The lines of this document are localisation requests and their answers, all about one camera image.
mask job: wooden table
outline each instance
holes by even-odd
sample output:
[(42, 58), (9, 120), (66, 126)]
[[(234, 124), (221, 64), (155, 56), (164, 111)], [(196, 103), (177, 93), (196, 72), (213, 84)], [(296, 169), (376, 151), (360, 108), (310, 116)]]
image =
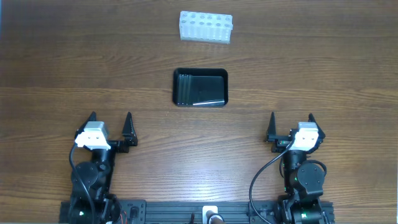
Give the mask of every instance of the wooden table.
[[(180, 11), (233, 15), (231, 44), (180, 40)], [(271, 111), (287, 134), (313, 113), (326, 133), (322, 200), (338, 223), (395, 223), (396, 1), (3, 1), (0, 222), (57, 222), (68, 153), (92, 111), (139, 146), (116, 158), (111, 192), (148, 201), (248, 201)], [(225, 68), (224, 108), (172, 103), (177, 67)], [(77, 150), (76, 162), (90, 153)], [(254, 198), (284, 193), (277, 164)]]

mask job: wood grain surface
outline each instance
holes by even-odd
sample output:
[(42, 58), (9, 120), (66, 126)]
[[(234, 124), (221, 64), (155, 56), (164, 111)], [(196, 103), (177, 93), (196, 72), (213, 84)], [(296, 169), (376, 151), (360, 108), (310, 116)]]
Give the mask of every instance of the wood grain surface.
[[(182, 10), (232, 14), (231, 44), (180, 41)], [(0, 222), (58, 221), (92, 111), (111, 139), (132, 112), (111, 192), (148, 201), (248, 201), (271, 111), (281, 134), (313, 113), (337, 223), (396, 222), (397, 1), (4, 0), (1, 22)], [(176, 107), (177, 67), (225, 68), (229, 103)], [(283, 193), (274, 164), (254, 198)]]

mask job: black metal base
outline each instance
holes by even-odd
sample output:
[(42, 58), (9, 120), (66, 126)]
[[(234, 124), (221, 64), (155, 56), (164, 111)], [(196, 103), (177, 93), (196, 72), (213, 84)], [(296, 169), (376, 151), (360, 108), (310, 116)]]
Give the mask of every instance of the black metal base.
[[(120, 200), (127, 214), (123, 214), (124, 224), (189, 224), (194, 214), (194, 224), (202, 224), (202, 208), (205, 205), (216, 205), (218, 213), (227, 224), (257, 224), (264, 223), (254, 213), (248, 202), (146, 202), (145, 200)], [(254, 201), (260, 214), (277, 224), (274, 219), (275, 201)], [(59, 223), (68, 223), (69, 202), (62, 202)], [(333, 204), (322, 202), (322, 208), (334, 223)]]

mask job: wooden tabletop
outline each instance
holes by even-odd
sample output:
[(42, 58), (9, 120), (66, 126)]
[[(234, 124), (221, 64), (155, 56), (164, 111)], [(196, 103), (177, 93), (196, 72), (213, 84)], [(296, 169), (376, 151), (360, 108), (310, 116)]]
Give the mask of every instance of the wooden tabletop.
[[(231, 44), (181, 41), (182, 10), (232, 14)], [(148, 201), (248, 201), (276, 156), (271, 111), (281, 134), (313, 113), (336, 221), (396, 222), (397, 1), (13, 0), (1, 22), (0, 222), (58, 221), (92, 111), (110, 139), (132, 113), (139, 145), (117, 155), (111, 192)], [(177, 67), (225, 68), (229, 103), (176, 107)], [(274, 164), (254, 198), (283, 193)]]

